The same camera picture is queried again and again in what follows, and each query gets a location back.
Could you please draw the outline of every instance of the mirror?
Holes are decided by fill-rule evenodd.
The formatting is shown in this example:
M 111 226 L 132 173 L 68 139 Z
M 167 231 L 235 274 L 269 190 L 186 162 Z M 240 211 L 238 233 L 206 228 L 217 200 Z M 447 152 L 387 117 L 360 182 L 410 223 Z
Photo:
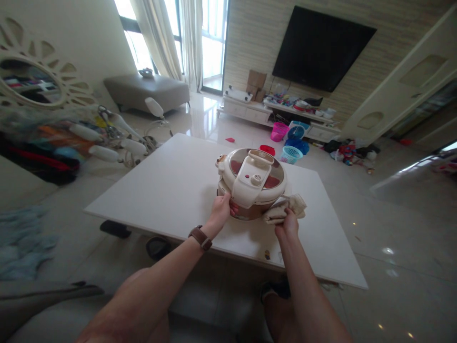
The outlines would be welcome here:
M 51 73 L 22 59 L 2 60 L 0 77 L 13 92 L 30 101 L 54 104 L 62 98 Z

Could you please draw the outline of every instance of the laundry basket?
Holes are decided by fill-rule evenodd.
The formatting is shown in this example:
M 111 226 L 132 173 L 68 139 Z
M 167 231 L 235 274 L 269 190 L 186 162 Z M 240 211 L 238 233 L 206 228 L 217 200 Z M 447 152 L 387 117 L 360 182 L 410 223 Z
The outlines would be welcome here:
M 276 122 L 273 124 L 273 132 L 271 133 L 271 140 L 272 141 L 281 141 L 284 138 L 287 131 L 289 131 L 289 127 L 286 124 Z
M 303 157 L 303 154 L 300 150 L 297 148 L 294 148 L 292 146 L 286 145 L 284 148 L 282 148 L 282 155 L 279 158 L 281 162 L 286 162 L 289 164 L 295 164 L 299 159 Z

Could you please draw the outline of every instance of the white curtain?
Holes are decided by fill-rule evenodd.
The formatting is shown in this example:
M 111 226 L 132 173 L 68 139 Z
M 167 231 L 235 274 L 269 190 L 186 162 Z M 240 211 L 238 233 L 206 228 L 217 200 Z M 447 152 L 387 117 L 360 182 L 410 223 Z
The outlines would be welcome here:
M 183 80 L 164 0 L 130 0 L 139 29 L 162 76 Z
M 200 92 L 203 84 L 202 0 L 179 0 L 184 77 L 191 91 Z

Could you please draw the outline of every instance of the pink basket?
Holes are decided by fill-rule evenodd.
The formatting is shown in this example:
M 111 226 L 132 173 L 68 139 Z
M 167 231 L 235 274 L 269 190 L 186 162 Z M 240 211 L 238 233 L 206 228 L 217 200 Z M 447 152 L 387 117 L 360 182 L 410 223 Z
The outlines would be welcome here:
M 284 138 L 287 131 L 289 131 L 289 127 L 286 124 L 276 122 L 273 125 L 273 132 L 271 133 L 271 140 L 272 141 L 281 141 Z

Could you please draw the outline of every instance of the blue blanket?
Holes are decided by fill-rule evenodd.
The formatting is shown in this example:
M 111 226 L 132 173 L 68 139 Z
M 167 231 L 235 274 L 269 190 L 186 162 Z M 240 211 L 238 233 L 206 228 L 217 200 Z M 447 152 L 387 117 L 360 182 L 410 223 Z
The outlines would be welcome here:
M 40 206 L 0 213 L 0 280 L 33 280 L 39 265 L 53 257 L 56 235 L 42 236 Z

